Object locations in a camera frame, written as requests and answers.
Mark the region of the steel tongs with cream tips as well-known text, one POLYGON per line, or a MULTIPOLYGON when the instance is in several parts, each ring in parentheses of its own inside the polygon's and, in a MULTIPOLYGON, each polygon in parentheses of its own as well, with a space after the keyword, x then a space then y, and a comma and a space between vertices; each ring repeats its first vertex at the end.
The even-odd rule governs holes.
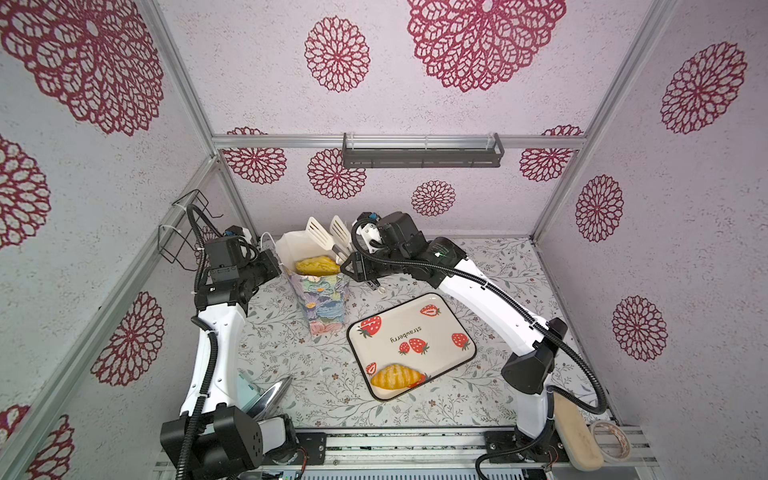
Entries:
POLYGON ((342 219, 335 215, 328 228, 316 218, 309 217, 305 233, 319 247, 333 253, 337 265, 341 266, 351 253, 351 233, 342 219))

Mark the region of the croissant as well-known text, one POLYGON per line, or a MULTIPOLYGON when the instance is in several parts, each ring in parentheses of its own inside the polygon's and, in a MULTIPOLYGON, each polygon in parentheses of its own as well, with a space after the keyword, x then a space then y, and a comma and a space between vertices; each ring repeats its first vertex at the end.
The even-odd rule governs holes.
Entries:
POLYGON ((410 389, 425 382, 427 376, 401 364, 388 365, 371 378, 371 385, 383 390, 410 389))
POLYGON ((332 276, 340 273, 340 266, 330 257, 321 255, 296 262, 295 272, 303 276, 332 276))

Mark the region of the floral paper bag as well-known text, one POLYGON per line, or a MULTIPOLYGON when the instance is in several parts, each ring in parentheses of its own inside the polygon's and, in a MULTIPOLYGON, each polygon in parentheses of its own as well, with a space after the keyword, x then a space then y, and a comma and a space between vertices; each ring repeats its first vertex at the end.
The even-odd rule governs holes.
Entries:
POLYGON ((296 267, 300 261, 310 258, 331 258, 332 251, 322 249, 303 230, 287 232, 277 239, 265 232, 259 238, 259 246, 276 255, 313 336, 335 334, 346 327, 348 279, 340 273, 303 274, 296 267))

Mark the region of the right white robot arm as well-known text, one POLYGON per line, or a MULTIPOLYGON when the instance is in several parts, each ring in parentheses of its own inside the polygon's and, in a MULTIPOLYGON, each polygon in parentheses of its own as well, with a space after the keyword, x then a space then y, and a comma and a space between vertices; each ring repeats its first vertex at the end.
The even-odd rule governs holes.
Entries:
POLYGON ((511 349, 501 375, 513 390, 517 430, 531 439, 545 436, 554 422, 554 399, 547 392, 558 346, 546 338, 547 321, 490 281, 451 240, 438 237, 415 257, 384 248, 349 255, 341 272, 356 282, 407 274, 448 294, 489 325, 511 349))

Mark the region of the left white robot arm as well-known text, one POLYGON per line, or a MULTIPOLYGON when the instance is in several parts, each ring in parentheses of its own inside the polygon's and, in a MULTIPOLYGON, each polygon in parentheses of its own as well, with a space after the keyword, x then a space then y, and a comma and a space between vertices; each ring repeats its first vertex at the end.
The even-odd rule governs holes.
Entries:
POLYGON ((206 247, 190 319, 199 330, 193 377, 178 418, 160 433, 178 479, 236 479, 265 460, 287 461, 301 451, 288 416, 259 418, 238 404, 235 356, 248 303, 279 274, 271 251, 206 247))

